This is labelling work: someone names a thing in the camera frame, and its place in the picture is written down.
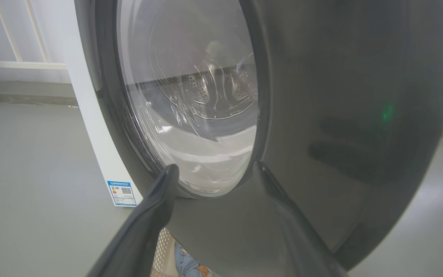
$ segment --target door glass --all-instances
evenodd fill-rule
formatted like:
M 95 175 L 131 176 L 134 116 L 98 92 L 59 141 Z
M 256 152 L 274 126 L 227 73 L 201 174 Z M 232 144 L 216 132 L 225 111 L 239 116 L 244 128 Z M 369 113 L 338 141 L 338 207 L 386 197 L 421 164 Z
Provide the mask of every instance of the door glass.
M 258 116 L 253 49 L 238 0 L 122 0 L 123 80 L 150 153 L 206 197 L 234 188 Z

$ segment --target front-load washing machine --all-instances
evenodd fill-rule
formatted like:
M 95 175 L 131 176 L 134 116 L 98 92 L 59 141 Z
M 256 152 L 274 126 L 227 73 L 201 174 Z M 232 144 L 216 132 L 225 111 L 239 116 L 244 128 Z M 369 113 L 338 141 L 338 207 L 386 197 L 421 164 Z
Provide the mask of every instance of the front-load washing machine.
M 115 205 L 145 198 L 91 274 L 149 274 L 166 225 L 222 276 L 345 275 L 420 184 L 443 0 L 75 7 L 68 70 L 106 185 Z

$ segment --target energy label sticker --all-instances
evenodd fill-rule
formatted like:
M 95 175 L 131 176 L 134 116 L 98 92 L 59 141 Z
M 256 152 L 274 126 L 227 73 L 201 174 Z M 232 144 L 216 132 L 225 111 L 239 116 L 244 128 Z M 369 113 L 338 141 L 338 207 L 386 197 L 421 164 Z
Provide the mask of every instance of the energy label sticker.
M 131 183 L 107 181 L 114 203 L 118 206 L 136 206 Z

